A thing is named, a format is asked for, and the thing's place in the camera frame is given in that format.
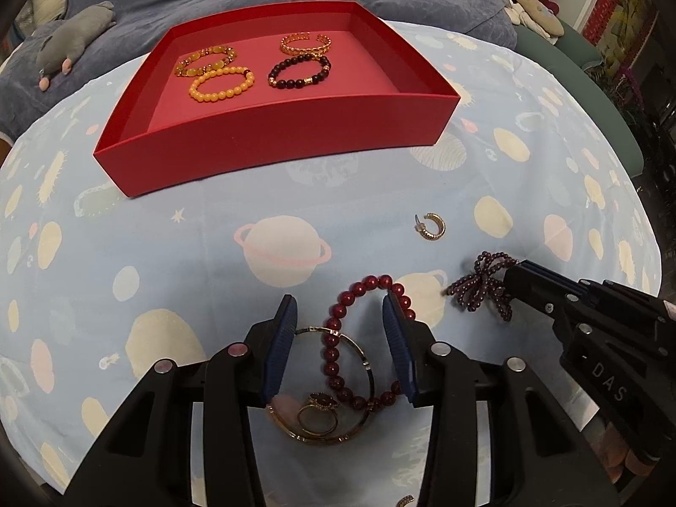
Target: gray stuffed mouse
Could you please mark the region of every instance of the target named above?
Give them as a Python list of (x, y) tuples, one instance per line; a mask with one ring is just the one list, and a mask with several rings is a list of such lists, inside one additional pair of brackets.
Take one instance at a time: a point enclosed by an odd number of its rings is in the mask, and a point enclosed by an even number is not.
[(113, 4), (89, 6), (65, 21), (43, 41), (36, 59), (40, 70), (40, 91), (49, 87), (49, 77), (59, 70), (68, 74), (85, 48), (115, 25)]

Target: light blue bedsheet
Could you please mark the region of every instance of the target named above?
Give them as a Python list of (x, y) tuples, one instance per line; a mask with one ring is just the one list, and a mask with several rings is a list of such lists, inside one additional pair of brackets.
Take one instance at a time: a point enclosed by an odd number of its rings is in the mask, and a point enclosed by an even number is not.
[[(0, 170), (0, 413), (50, 484), (64, 488), (155, 360), (210, 357), (271, 318), (285, 293), (298, 300), (299, 327), (320, 324), (368, 274), (402, 282), (438, 339), (479, 360), (521, 356), (577, 425), (593, 414), (558, 366), (547, 318), (515, 301), (504, 323), (490, 307), (461, 312), (440, 292), (488, 250), (656, 294), (660, 253), (627, 174), (535, 63), (464, 35), (392, 25), (462, 95), (434, 147), (268, 165), (126, 199), (92, 150), (141, 58), (89, 82), (18, 140)], [(415, 214), (430, 211), (447, 226), (437, 242), (414, 230)], [(360, 299), (343, 328), (371, 359), (379, 391), (394, 379), (381, 296)], [(302, 401), (322, 390), (319, 352), (319, 337), (296, 340), (284, 394)], [(343, 349), (339, 362), (366, 394), (354, 356)], [(316, 448), (252, 411), (270, 505), (390, 507), (417, 496), (429, 423), (428, 410), (400, 398), (353, 441)], [(486, 445), (480, 459), (488, 463)]]

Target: jewelry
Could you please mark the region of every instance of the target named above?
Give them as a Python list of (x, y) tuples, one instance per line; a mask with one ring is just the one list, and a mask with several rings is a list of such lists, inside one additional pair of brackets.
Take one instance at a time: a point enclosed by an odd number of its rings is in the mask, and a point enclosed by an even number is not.
[[(389, 274), (383, 274), (380, 278), (376, 276), (369, 275), (362, 282), (355, 282), (349, 289), (349, 291), (344, 291), (338, 296), (338, 303), (332, 306), (329, 310), (331, 318), (326, 321), (326, 327), (330, 330), (339, 331), (342, 327), (340, 322), (341, 318), (345, 318), (347, 315), (347, 308), (354, 304), (357, 297), (361, 297), (366, 294), (367, 291), (374, 290), (376, 288), (391, 290), (399, 299), (399, 304), (406, 314), (407, 318), (410, 320), (415, 320), (416, 313), (410, 308), (411, 307), (411, 298), (403, 294), (403, 285), (402, 284), (393, 284), (392, 277)], [(383, 406), (392, 406), (396, 400), (397, 395), (401, 394), (401, 386), (399, 381), (395, 381), (390, 386), (389, 391), (383, 392), (380, 397), (371, 397), (366, 400), (361, 396), (354, 396), (351, 389), (348, 389), (345, 386), (345, 379), (338, 375), (340, 367), (336, 363), (340, 353), (338, 351), (337, 345), (340, 343), (340, 337), (335, 334), (324, 334), (322, 337), (322, 343), (326, 347), (322, 352), (322, 357), (326, 363), (322, 367), (322, 372), (329, 378), (328, 384), (329, 387), (336, 391), (336, 397), (340, 402), (349, 403), (353, 409), (361, 411), (366, 409), (366, 411), (377, 412), (380, 411)]]
[[(197, 91), (197, 88), (206, 82), (208, 79), (211, 79), (216, 76), (223, 76), (224, 74), (241, 74), (244, 76), (245, 80), (239, 86), (235, 86), (232, 89), (221, 91), (219, 93), (200, 93)], [(199, 76), (195, 81), (191, 84), (190, 89), (188, 90), (188, 93), (190, 94), (190, 97), (195, 99), (198, 103), (201, 103), (202, 101), (208, 102), (208, 101), (223, 101), (225, 98), (232, 98), (235, 95), (239, 95), (242, 92), (246, 91), (250, 87), (253, 86), (255, 82), (254, 78), (254, 73), (251, 72), (247, 67), (224, 67), (220, 68), (218, 70), (211, 70), (209, 72), (205, 72), (202, 76)]]
[(331, 48), (331, 39), (323, 34), (317, 34), (317, 40), (322, 42), (323, 45), (315, 48), (292, 48), (288, 46), (289, 42), (296, 42), (298, 40), (309, 40), (310, 32), (296, 32), (282, 38), (282, 41), (279, 43), (279, 49), (282, 50), (282, 53), (287, 55), (303, 55), (305, 53), (315, 53), (323, 55)]
[[(356, 352), (357, 356), (362, 361), (362, 365), (364, 366), (364, 370), (366, 370), (366, 374), (368, 375), (368, 390), (369, 390), (369, 397), (373, 398), (373, 395), (375, 394), (375, 382), (373, 379), (373, 371), (371, 370), (371, 363), (368, 361), (368, 358), (366, 358), (366, 354), (364, 354), (364, 351), (361, 350), (359, 345), (357, 345), (352, 339), (347, 337), (347, 335), (344, 335), (337, 330), (332, 330), (330, 328), (316, 328), (316, 327), (308, 327), (308, 328), (301, 328), (300, 330), (296, 330), (295, 334), (296, 335), (301, 335), (304, 333), (311, 333), (311, 332), (318, 332), (318, 333), (323, 333), (326, 335), (332, 335), (336, 336), (338, 339), (342, 339), (354, 349)], [(350, 440), (354, 435), (356, 435), (363, 427), (364, 424), (366, 423), (366, 420), (371, 414), (371, 411), (369, 409), (364, 410), (364, 413), (362, 414), (361, 419), (348, 431), (345, 433), (341, 433), (336, 436), (312, 436), (310, 434), (301, 434), (301, 433), (296, 433), (295, 431), (292, 431), (286, 423), (280, 418), (277, 413), (275, 412), (275, 408), (273, 408), (272, 404), (268, 404), (266, 406), (268, 413), (270, 417), (272, 417), (273, 421), (275, 424), (282, 429), (288, 436), (290, 436), (293, 439), (296, 439), (300, 442), (314, 442), (314, 443), (319, 443), (322, 445), (332, 445), (332, 444), (340, 444), (341, 442), (345, 442), (347, 440)]]
[(398, 502), (397, 502), (397, 507), (406, 507), (408, 504), (412, 503), (415, 501), (415, 498), (413, 496), (403, 496)]
[[(502, 259), (502, 261), (491, 267), (496, 259)], [(505, 291), (502, 282), (493, 278), (492, 275), (501, 269), (513, 267), (517, 263), (516, 259), (504, 252), (491, 254), (484, 251), (474, 262), (474, 274), (468, 274), (453, 282), (447, 287), (445, 294), (455, 295), (455, 302), (470, 312), (477, 310), (483, 298), (488, 294), (495, 302), (502, 320), (509, 322), (512, 319), (512, 308), (509, 306), (512, 296)]]
[[(322, 69), (314, 76), (310, 76), (308, 78), (277, 80), (277, 76), (280, 72), (282, 72), (282, 70), (284, 70), (287, 67), (291, 67), (293, 65), (301, 63), (304, 60), (316, 60), (319, 62), (320, 65), (322, 65)], [(281, 90), (284, 89), (285, 87), (286, 89), (293, 89), (294, 87), (298, 87), (300, 89), (301, 87), (311, 86), (312, 84), (318, 84), (319, 82), (323, 82), (324, 79), (329, 75), (330, 70), (331, 63), (329, 62), (329, 59), (326, 56), (303, 53), (298, 57), (291, 57), (290, 59), (285, 59), (278, 65), (275, 65), (268, 74), (268, 84), (270, 84), (271, 87), (277, 87), (278, 89)]]
[[(210, 55), (211, 53), (225, 53), (223, 59), (212, 63), (211, 65), (206, 65), (204, 67), (197, 67), (196, 69), (186, 68), (189, 64), (196, 61), (197, 59), (204, 57), (205, 55)], [(234, 58), (237, 57), (237, 52), (231, 47), (225, 46), (211, 46), (208, 48), (201, 49), (191, 53), (183, 60), (179, 60), (174, 72), (176, 76), (202, 76), (205, 72), (210, 70), (222, 69), (225, 65), (229, 65), (234, 61)]]
[[(333, 431), (338, 428), (338, 414), (336, 414), (336, 408), (338, 407), (338, 402), (330, 395), (324, 393), (310, 393), (308, 400), (305, 402), (305, 405), (298, 410), (296, 415), (296, 420), (298, 425), (303, 429), (303, 432), (308, 433), (310, 436), (327, 436), (330, 435)], [(319, 412), (327, 412), (333, 416), (333, 425), (327, 431), (321, 431), (320, 433), (316, 431), (311, 431), (303, 423), (301, 418), (303, 412), (308, 409), (316, 409)]]
[(430, 231), (427, 230), (425, 223), (420, 222), (417, 215), (416, 215), (416, 230), (425, 240), (439, 240), (444, 235), (444, 232), (446, 232), (446, 223), (444, 223), (444, 220), (441, 217), (439, 217), (436, 213), (425, 213), (422, 216), (422, 218), (434, 221), (437, 224), (437, 227), (439, 227), (439, 231), (437, 234), (432, 234)]

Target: red box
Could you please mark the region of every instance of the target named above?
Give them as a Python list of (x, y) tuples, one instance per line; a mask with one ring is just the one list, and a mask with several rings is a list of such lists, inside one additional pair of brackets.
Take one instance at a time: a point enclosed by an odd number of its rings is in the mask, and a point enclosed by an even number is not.
[[(302, 89), (268, 86), (268, 73), (288, 58), (283, 36), (310, 32), (332, 40), (332, 68)], [(232, 99), (198, 103), (192, 78), (176, 63), (217, 44), (238, 53), (255, 85)], [(303, 42), (295, 42), (302, 47)], [(202, 66), (217, 55), (203, 57)], [(316, 74), (315, 61), (283, 78)], [(202, 92), (238, 85), (214, 77)], [(236, 169), (371, 148), (434, 144), (460, 97), (437, 70), (374, 14), (354, 2), (292, 2), (205, 16), (171, 28), (141, 65), (113, 110), (94, 157), (127, 196), (138, 196)]]

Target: black beaded bracelet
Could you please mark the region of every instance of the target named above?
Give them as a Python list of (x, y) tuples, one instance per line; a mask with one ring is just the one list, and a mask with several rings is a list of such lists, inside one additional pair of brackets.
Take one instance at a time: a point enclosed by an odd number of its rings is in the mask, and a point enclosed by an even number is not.
[[(284, 70), (287, 67), (291, 67), (292, 65), (297, 65), (298, 63), (304, 60), (316, 60), (320, 65), (322, 65), (322, 69), (317, 74), (309, 78), (288, 79), (288, 80), (277, 79), (277, 76), (279, 75), (280, 72), (282, 72), (282, 70)], [(293, 89), (294, 87), (298, 87), (300, 89), (301, 87), (311, 86), (312, 84), (318, 84), (319, 82), (322, 82), (329, 76), (330, 70), (331, 63), (329, 62), (329, 59), (327, 59), (325, 55), (304, 53), (303, 55), (298, 55), (296, 57), (291, 57), (290, 59), (285, 59), (278, 65), (275, 65), (268, 74), (268, 84), (270, 84), (271, 87), (276, 87), (277, 89), (281, 90), (283, 89), (290, 90)]]

